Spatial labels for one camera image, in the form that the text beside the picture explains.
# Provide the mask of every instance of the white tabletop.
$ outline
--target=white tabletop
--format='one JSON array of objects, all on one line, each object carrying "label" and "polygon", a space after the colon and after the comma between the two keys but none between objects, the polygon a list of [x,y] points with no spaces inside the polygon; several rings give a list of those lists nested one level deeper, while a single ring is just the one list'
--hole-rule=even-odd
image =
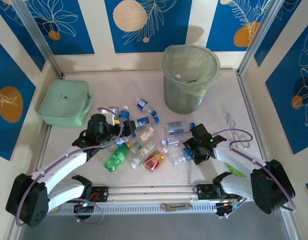
[{"label": "white tabletop", "polygon": [[[92,114],[98,113],[97,108],[128,106],[132,120],[145,117],[133,102],[135,94],[139,94],[150,102],[159,116],[160,123],[156,124],[159,134],[156,142],[160,143],[164,134],[164,125],[179,120],[204,124],[210,133],[227,129],[228,126],[222,115],[221,103],[229,109],[238,129],[244,129],[252,135],[253,130],[244,104],[244,100],[236,79],[235,72],[222,71],[220,79],[210,87],[198,110],[191,114],[179,115],[167,108],[164,102],[163,74],[160,71],[125,71],[102,72],[89,74],[67,75],[67,80],[86,81],[94,97],[94,103],[81,127],[53,126],[47,144],[42,166],[46,166],[60,155],[64,154],[71,143],[78,138],[79,133],[87,128],[87,122]],[[231,133],[221,134],[229,141]],[[199,165],[193,161],[176,167],[168,159],[155,171],[149,172],[143,166],[132,169],[124,161],[114,172],[109,172],[103,163],[111,155],[112,149],[100,150],[90,161],[75,169],[68,177],[82,175],[93,184],[108,186],[148,186],[148,185],[177,185],[198,182],[211,182],[220,173],[227,171],[224,163],[211,159]],[[251,142],[247,152],[260,157],[256,140]]]}]

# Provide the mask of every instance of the water bottle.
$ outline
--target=water bottle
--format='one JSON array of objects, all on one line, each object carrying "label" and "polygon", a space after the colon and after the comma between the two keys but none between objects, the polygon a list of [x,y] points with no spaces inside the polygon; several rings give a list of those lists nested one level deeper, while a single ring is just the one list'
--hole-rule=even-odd
[{"label": "water bottle", "polygon": [[136,153],[138,149],[141,149],[150,139],[156,135],[157,130],[151,125],[148,125],[142,132],[139,133],[135,143],[129,148],[130,151]]},{"label": "water bottle", "polygon": [[123,106],[123,109],[121,109],[118,113],[118,117],[122,120],[122,121],[128,121],[129,120],[129,112],[128,112],[128,107],[127,106]]},{"label": "water bottle", "polygon": [[181,133],[187,133],[190,129],[195,127],[195,123],[191,122],[188,123],[186,121],[175,121],[170,122],[165,125],[165,130],[167,136],[175,135],[175,134],[181,134]]},{"label": "water bottle", "polygon": [[159,123],[159,118],[156,116],[154,118],[149,118],[149,117],[143,117],[143,118],[140,118],[140,119],[137,119],[135,121],[135,125],[137,128],[139,128],[140,126],[143,126],[143,125],[147,125],[147,124],[156,124],[156,123]]},{"label": "water bottle", "polygon": [[169,146],[169,147],[178,146],[192,137],[193,136],[190,132],[185,132],[183,134],[175,134],[163,139],[162,144],[163,146]]},{"label": "water bottle", "polygon": [[188,147],[182,150],[178,147],[170,147],[168,150],[168,158],[175,165],[181,165],[193,159]]},{"label": "water bottle", "polygon": [[134,97],[134,101],[137,104],[137,107],[146,113],[149,113],[151,116],[156,116],[157,112],[154,111],[153,106],[151,106],[150,103],[148,103],[146,100],[144,100],[143,98],[141,98],[140,96],[135,96]]}]

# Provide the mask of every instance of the green container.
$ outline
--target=green container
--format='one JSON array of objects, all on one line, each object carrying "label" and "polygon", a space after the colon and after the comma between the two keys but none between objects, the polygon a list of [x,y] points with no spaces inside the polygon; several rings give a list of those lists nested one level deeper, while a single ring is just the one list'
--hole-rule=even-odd
[{"label": "green container", "polygon": [[79,127],[93,103],[92,92],[85,81],[56,80],[38,111],[50,125]]}]

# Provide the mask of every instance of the trash can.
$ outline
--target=trash can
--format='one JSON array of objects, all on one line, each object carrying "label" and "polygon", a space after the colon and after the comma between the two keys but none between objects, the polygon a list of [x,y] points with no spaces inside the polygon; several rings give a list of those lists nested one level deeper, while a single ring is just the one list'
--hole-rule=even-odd
[{"label": "trash can", "polygon": [[177,114],[195,111],[211,83],[220,76],[217,55],[197,45],[169,46],[164,52],[161,67],[165,103]]}]

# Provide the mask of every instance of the small bottle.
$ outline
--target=small bottle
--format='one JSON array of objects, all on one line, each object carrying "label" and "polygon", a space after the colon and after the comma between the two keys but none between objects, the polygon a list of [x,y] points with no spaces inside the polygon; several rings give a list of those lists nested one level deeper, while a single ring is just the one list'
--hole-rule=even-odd
[{"label": "small bottle", "polygon": [[149,113],[151,116],[156,116],[157,112],[154,111],[153,106],[151,106],[150,103],[148,103],[146,100],[144,100],[143,98],[141,98],[140,96],[135,96],[134,97],[134,101],[137,104],[137,107],[146,113]]},{"label": "small bottle", "polygon": [[145,161],[145,167],[153,172],[155,169],[158,168],[159,165],[165,160],[164,154],[168,152],[168,149],[163,147],[161,151],[153,152]]},{"label": "small bottle", "polygon": [[168,152],[168,158],[175,165],[181,165],[187,161],[193,159],[190,149],[188,147],[180,149],[178,147],[170,147]]},{"label": "small bottle", "polygon": [[139,150],[138,156],[129,158],[128,163],[135,169],[155,150],[156,144],[151,141]]},{"label": "small bottle", "polygon": [[175,134],[180,134],[180,133],[187,133],[189,132],[190,129],[195,127],[195,123],[191,122],[188,123],[186,121],[175,121],[175,122],[170,122],[165,125],[165,130],[167,136],[170,135],[175,135]]},{"label": "small bottle", "polygon": [[153,123],[159,123],[159,118],[156,116],[154,118],[149,117],[143,117],[140,119],[137,119],[135,121],[136,127],[139,128],[140,126],[147,125],[147,124],[153,124]]},{"label": "small bottle", "polygon": [[128,107],[127,106],[123,106],[123,109],[121,109],[118,113],[118,117],[122,120],[122,121],[128,121],[129,120],[129,112],[128,112]]},{"label": "small bottle", "polygon": [[157,130],[153,128],[151,125],[147,126],[136,139],[135,143],[130,147],[130,151],[136,153],[138,149],[141,149],[142,146],[153,138],[156,135]]},{"label": "small bottle", "polygon": [[192,137],[193,136],[190,132],[185,132],[183,134],[175,134],[163,139],[162,144],[163,146],[168,146],[168,147],[178,146]]},{"label": "small bottle", "polygon": [[117,150],[110,156],[107,161],[105,161],[104,167],[107,168],[110,172],[113,172],[117,166],[124,161],[130,146],[131,145],[129,143],[118,146]]}]

